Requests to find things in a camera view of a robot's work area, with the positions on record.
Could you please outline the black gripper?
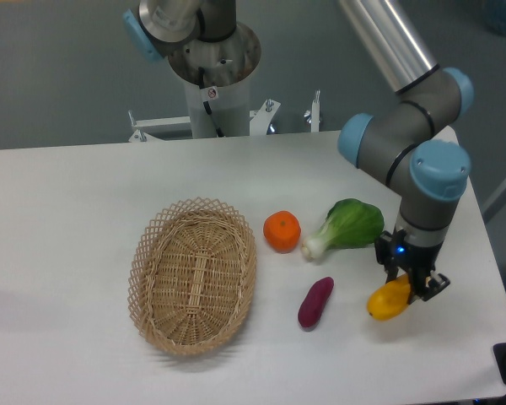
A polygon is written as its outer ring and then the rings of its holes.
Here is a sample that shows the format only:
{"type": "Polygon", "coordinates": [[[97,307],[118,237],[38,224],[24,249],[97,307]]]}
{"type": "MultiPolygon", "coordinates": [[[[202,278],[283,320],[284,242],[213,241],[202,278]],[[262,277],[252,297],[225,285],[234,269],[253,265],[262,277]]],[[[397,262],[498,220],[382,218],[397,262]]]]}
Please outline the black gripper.
{"type": "Polygon", "coordinates": [[[434,270],[442,242],[418,246],[406,238],[407,232],[403,229],[393,235],[383,231],[375,239],[374,249],[377,263],[384,267],[387,283],[397,278],[399,268],[408,273],[411,292],[407,303],[411,305],[417,300],[431,300],[450,285],[450,280],[434,270]]]}

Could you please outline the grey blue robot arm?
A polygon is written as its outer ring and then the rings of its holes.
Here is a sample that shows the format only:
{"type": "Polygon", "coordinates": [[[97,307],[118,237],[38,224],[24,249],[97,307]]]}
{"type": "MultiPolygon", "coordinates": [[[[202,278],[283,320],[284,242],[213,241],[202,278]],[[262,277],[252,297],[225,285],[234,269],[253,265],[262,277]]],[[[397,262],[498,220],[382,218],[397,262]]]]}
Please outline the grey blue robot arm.
{"type": "MultiPolygon", "coordinates": [[[[474,89],[438,65],[398,2],[341,8],[400,101],[384,116],[350,118],[337,148],[401,197],[393,231],[375,242],[377,260],[389,280],[407,274],[409,300],[429,300],[449,284],[435,262],[471,169],[468,153],[438,134],[468,110],[474,89]]],[[[251,135],[247,81],[261,46],[235,2],[141,1],[122,20],[143,56],[167,59],[185,85],[195,138],[251,135]]]]}

